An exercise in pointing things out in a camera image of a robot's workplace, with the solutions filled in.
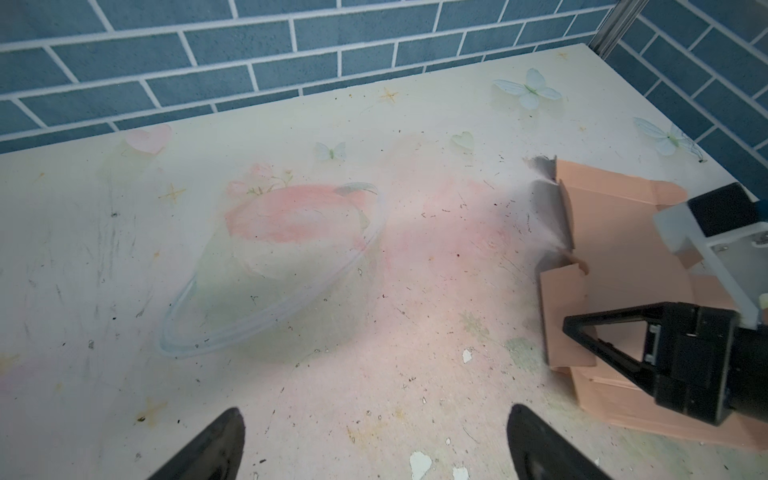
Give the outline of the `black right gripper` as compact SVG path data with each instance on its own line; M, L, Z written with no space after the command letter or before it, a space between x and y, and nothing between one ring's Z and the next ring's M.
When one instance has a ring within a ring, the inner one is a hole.
M587 333L636 322L652 337L646 362ZM562 330L660 406L715 426L733 413L767 420L767 326L743 328L734 310L661 302L569 315Z

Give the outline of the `aluminium corner frame post right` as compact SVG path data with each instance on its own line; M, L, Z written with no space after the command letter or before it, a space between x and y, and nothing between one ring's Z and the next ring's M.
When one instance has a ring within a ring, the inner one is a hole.
M619 0L590 41L589 48L606 60L647 4L648 0Z

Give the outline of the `pink cardboard paper box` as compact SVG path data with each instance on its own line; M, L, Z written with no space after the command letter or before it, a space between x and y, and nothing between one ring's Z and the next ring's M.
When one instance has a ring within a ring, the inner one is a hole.
M653 216L696 196L675 183L557 160L555 180L572 246L568 264L539 276L547 362L571 376L579 406L599 420L669 437L763 451L765 422L738 413L719 425L658 405L654 397L563 333L566 316L680 302L740 313L703 263L670 252ZM587 333L645 361L652 337L641 322L588 327Z

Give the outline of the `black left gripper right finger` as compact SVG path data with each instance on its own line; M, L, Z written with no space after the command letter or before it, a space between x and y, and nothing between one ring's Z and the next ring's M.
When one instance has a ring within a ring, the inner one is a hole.
M512 406L506 434L519 479L610 480L593 461L523 404Z

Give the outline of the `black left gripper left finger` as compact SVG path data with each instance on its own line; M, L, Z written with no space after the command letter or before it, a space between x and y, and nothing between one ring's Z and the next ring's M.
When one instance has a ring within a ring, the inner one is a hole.
M235 479L243 457L245 431L240 410L225 410L149 480Z

